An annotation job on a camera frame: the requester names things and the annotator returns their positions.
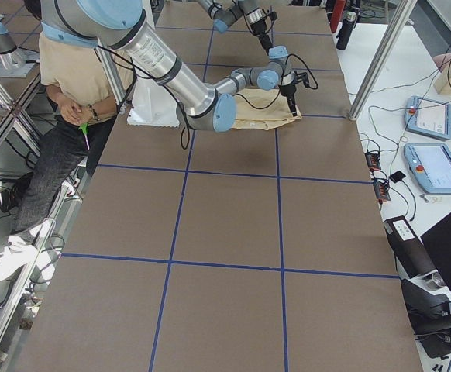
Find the brown cardboard surface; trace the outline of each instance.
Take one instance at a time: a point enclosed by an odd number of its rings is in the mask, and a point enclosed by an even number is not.
[[[210,29],[213,21],[208,17],[206,11],[197,2],[174,2],[165,3],[164,10],[158,17],[157,29],[160,27],[185,28],[185,29]]]
[[[372,185],[281,180],[281,198],[286,267],[397,275]]]
[[[304,117],[277,131],[282,176],[369,181],[358,129],[347,119]]]
[[[277,181],[189,174],[174,258],[279,267]]]
[[[289,53],[297,54],[311,69],[341,71],[331,35],[276,33],[274,44],[287,47]],[[304,68],[295,58],[290,61],[293,67]]]
[[[117,119],[100,164],[130,167],[186,168],[188,151],[181,148],[181,129],[130,126]]]
[[[66,252],[167,259],[184,174],[99,167]]]
[[[318,6],[273,6],[278,15],[274,24],[276,33],[330,34],[325,9]]]
[[[284,370],[279,273],[173,266],[154,372]]]
[[[275,132],[232,129],[225,133],[195,133],[190,169],[275,175]]]
[[[146,370],[166,270],[62,257],[14,371]]]
[[[399,280],[286,273],[289,371],[422,370]]]
[[[237,67],[265,66],[269,63],[258,39],[249,33],[213,33],[209,64]]]
[[[322,12],[282,9],[274,44],[311,68],[336,71],[314,71],[320,90],[297,98],[309,115],[338,116],[348,98]],[[268,61],[255,37],[212,32],[196,3],[167,3],[158,25],[175,28],[157,32],[185,63],[207,63],[210,38],[209,64]],[[290,34],[297,31],[317,35]],[[235,43],[252,52],[238,53]],[[207,68],[216,82],[223,70]],[[308,117],[277,138],[196,132],[189,169],[210,174],[185,173],[190,153],[180,134],[119,119],[64,251],[172,258],[167,290],[163,263],[62,258],[18,372],[147,370],[162,299],[151,372],[279,372],[285,363],[294,372],[419,370],[399,281],[368,276],[395,270],[353,123]],[[339,181],[278,180],[276,140],[281,175]],[[343,158],[327,157],[336,148]]]

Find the white sneaker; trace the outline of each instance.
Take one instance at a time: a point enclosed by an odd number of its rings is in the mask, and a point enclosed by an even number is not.
[[[6,246],[0,257],[0,281],[4,281],[21,266],[33,261],[37,254],[38,251],[31,245],[12,244]]]

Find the silver robot arm segment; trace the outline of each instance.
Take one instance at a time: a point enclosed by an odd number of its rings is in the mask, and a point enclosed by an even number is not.
[[[0,61],[6,70],[21,68],[26,63],[26,55],[16,46],[9,31],[0,23]]]
[[[253,35],[258,37],[262,47],[269,53],[272,42],[267,35],[266,19],[269,18],[271,22],[274,22],[277,19],[276,12],[264,14],[259,9],[257,0],[238,0],[236,4],[227,9],[214,0],[198,0],[198,3],[214,20],[214,28],[220,33],[227,31],[230,26],[244,16]]]
[[[125,50],[158,85],[184,104],[193,129],[229,130],[236,117],[231,95],[203,83],[148,26],[140,0],[42,0],[43,32],[62,43],[96,47],[98,39]]]

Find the table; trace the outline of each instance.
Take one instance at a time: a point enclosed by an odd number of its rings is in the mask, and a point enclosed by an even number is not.
[[[320,85],[303,119],[183,151],[120,118],[17,371],[420,369],[325,12],[276,11],[274,43]],[[265,64],[241,22],[219,35],[200,12],[157,23],[198,76]]]
[[[353,31],[348,47],[345,50],[338,50],[338,58],[341,63],[341,68],[345,76],[346,86],[350,99],[354,98],[351,93],[356,93],[360,87],[365,73],[370,65],[370,61],[377,50],[378,44],[384,35],[385,25],[371,25],[359,24]],[[416,81],[426,78],[436,70],[436,65],[429,56],[422,41],[419,39],[417,33],[412,26],[405,26],[394,49],[389,56],[385,67],[374,87],[374,90],[380,90],[386,87],[398,86],[403,84],[413,84]],[[377,131],[394,141],[399,142],[401,136],[404,136],[400,142],[398,155],[394,158],[395,152],[382,153],[380,160],[381,166],[389,175],[391,172],[402,171],[407,175],[404,179],[406,184],[410,187],[416,200],[417,212],[415,218],[410,221],[413,216],[413,200],[410,191],[401,183],[393,184],[391,186],[403,194],[410,205],[410,212],[406,215],[413,230],[418,236],[427,231],[430,227],[435,225],[442,217],[451,212],[451,195],[440,197],[433,197],[426,195],[425,198],[419,196],[423,195],[424,191],[418,186],[413,175],[408,170],[408,164],[405,163],[402,146],[404,143],[440,143],[442,141],[433,139],[419,134],[404,132],[405,121],[404,111],[386,112],[378,108],[372,108],[372,116],[374,118],[375,127],[370,119],[368,108],[370,106],[380,106],[385,109],[399,109],[404,108],[406,101],[412,96],[423,96],[427,93],[426,98],[435,99],[441,102],[451,101],[451,96],[439,95],[436,93],[434,87],[431,86],[436,75],[414,84],[411,87],[403,87],[397,89],[388,89],[381,92],[374,92],[370,95],[364,110],[357,120],[358,130],[362,139],[371,138],[380,144],[382,150],[395,150],[396,146],[389,140],[379,137]],[[446,144],[451,149],[451,139],[446,141]],[[377,147],[373,143],[369,143],[369,150],[376,150]],[[367,141],[363,141],[363,148],[367,148]],[[382,219],[389,219],[397,215],[405,215],[407,210],[406,203],[395,191],[391,190],[391,201],[385,202],[381,209]],[[420,280],[414,281],[422,288],[423,283]],[[434,295],[451,294],[447,289],[434,291]],[[424,370],[434,367],[435,364],[444,363],[443,361],[430,360],[421,350],[422,366]]]

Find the beige cloth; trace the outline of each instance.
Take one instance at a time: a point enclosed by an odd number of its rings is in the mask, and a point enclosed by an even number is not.
[[[240,94],[244,95],[252,105],[256,107],[265,107],[277,95],[278,90],[272,89],[264,91],[262,89],[243,89]],[[257,110],[252,108],[238,95],[234,96],[237,103],[237,115],[234,122],[235,129],[274,129],[294,120],[301,119],[301,113],[296,108],[298,115],[293,116],[287,106],[286,98],[279,95],[275,102],[264,110]]]
[[[41,84],[56,85],[79,105],[86,106],[100,102],[112,95],[102,64],[95,51],[64,43],[58,43],[40,34]],[[115,61],[127,65],[116,57]],[[124,88],[128,88],[133,72],[117,66]],[[114,116],[116,112],[100,115],[100,120]]]

